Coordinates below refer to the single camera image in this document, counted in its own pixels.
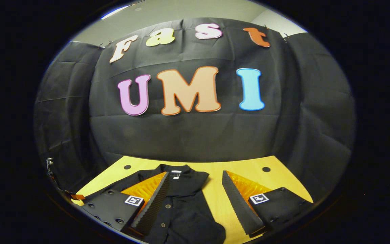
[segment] black shirt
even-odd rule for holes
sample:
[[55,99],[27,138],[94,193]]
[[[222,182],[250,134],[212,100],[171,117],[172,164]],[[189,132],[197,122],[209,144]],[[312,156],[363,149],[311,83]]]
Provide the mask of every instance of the black shirt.
[[[154,170],[139,170],[103,190],[125,190],[150,177],[172,170],[179,170],[181,173],[178,179],[171,176],[167,197],[156,221],[150,233],[140,240],[150,244],[222,244],[225,240],[225,229],[215,222],[201,191],[209,176],[206,172],[197,172],[188,165],[161,164]],[[86,200],[89,201],[103,190],[91,194]]]

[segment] pink letter u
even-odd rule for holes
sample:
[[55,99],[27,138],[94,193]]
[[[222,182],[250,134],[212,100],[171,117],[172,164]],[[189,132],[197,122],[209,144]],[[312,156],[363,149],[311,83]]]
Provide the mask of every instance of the pink letter u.
[[138,76],[135,79],[135,82],[138,83],[139,85],[139,104],[136,106],[130,102],[129,86],[132,84],[132,80],[127,79],[118,83],[118,88],[120,90],[121,107],[123,108],[125,113],[132,116],[138,116],[145,113],[145,111],[147,111],[148,108],[147,82],[149,80],[150,80],[150,75]]

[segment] blue letter i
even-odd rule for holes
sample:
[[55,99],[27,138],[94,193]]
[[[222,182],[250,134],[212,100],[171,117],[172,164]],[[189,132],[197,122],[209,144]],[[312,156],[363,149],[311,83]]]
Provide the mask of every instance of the blue letter i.
[[258,80],[261,72],[255,68],[239,68],[236,74],[242,78],[243,84],[243,102],[240,103],[240,108],[248,111],[263,109]]

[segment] letter m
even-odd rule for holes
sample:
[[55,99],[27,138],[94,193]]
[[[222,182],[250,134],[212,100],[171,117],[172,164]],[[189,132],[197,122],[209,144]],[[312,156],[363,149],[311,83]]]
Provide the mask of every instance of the letter m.
[[195,110],[199,112],[218,111],[221,104],[216,97],[215,77],[219,72],[218,68],[212,66],[200,67],[195,71],[191,83],[186,80],[175,69],[162,71],[157,78],[164,86],[165,107],[161,110],[163,115],[176,115],[180,113],[180,107],[175,103],[177,98],[181,106],[189,112],[198,96],[198,104]]

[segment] wooden table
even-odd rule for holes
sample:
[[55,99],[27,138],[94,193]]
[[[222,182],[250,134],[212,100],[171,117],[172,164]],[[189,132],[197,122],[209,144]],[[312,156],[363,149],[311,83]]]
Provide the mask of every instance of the wooden table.
[[[226,239],[224,244],[241,244],[258,238],[261,235],[249,238],[249,236],[244,233],[243,227],[240,225],[222,186],[223,170],[236,173],[272,190],[279,187],[286,187],[293,193],[313,203],[313,200],[305,187],[275,156],[214,163],[168,162],[124,156],[86,184],[77,192],[77,194],[88,196],[138,170],[155,169],[159,164],[172,166],[188,165],[195,171],[204,171],[210,174],[202,191],[215,221],[225,228]],[[131,167],[129,169],[124,169],[124,166],[126,165],[130,165]],[[264,172],[262,170],[263,167],[269,167],[270,171]],[[82,201],[72,201],[80,206],[83,205]]]

